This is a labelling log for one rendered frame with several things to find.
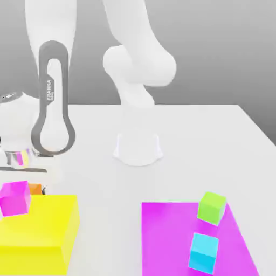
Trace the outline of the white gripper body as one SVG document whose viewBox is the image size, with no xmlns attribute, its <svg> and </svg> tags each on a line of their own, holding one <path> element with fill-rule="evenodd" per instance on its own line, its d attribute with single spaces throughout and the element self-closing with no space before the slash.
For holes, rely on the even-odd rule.
<svg viewBox="0 0 276 276">
<path fill-rule="evenodd" d="M 0 167 L 0 184 L 19 181 L 36 184 L 57 184 L 61 181 L 61 173 L 50 168 L 15 169 Z"/>
</svg>

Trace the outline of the small orange cube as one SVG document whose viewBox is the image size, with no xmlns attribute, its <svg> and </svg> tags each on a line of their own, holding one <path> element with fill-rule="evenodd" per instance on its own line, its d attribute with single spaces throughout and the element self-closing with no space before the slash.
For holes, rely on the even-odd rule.
<svg viewBox="0 0 276 276">
<path fill-rule="evenodd" d="M 42 185 L 29 183 L 30 194 L 31 195 L 42 195 Z"/>
</svg>

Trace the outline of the small magenta cube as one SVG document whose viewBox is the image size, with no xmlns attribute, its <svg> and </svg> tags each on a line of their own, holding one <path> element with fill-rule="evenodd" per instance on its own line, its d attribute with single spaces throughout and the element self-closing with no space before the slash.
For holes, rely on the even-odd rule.
<svg viewBox="0 0 276 276">
<path fill-rule="evenodd" d="M 4 217 L 29 213 L 31 193 L 27 181 L 4 183 L 0 189 L 0 209 Z"/>
</svg>

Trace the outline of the small green cube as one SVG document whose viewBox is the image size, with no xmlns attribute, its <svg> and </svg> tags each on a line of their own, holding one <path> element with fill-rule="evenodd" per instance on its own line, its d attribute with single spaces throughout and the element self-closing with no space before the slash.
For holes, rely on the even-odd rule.
<svg viewBox="0 0 276 276">
<path fill-rule="evenodd" d="M 199 201 L 197 218 L 218 226 L 224 216 L 226 204 L 225 196 L 207 191 Z"/>
</svg>

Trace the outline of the small cyan cube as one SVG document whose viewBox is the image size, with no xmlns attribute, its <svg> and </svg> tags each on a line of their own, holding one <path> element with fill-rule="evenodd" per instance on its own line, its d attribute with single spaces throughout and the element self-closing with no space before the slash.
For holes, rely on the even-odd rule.
<svg viewBox="0 0 276 276">
<path fill-rule="evenodd" d="M 218 238 L 194 232 L 190 246 L 188 268 L 213 275 L 218 244 Z"/>
</svg>

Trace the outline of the large yellow box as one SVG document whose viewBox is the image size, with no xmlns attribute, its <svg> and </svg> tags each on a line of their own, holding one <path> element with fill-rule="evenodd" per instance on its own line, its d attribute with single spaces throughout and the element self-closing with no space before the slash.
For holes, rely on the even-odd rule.
<svg viewBox="0 0 276 276">
<path fill-rule="evenodd" d="M 75 195 L 32 196 L 29 213 L 0 220 L 0 275 L 65 275 L 79 223 Z"/>
</svg>

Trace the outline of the large magenta box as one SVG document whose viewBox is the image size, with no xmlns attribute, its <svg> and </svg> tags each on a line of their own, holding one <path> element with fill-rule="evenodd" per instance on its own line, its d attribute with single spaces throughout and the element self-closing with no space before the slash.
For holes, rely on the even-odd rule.
<svg viewBox="0 0 276 276">
<path fill-rule="evenodd" d="M 142 203 L 142 276 L 259 276 L 230 207 L 218 226 L 197 213 L 198 203 Z M 194 233 L 219 240 L 213 274 L 188 267 Z"/>
</svg>

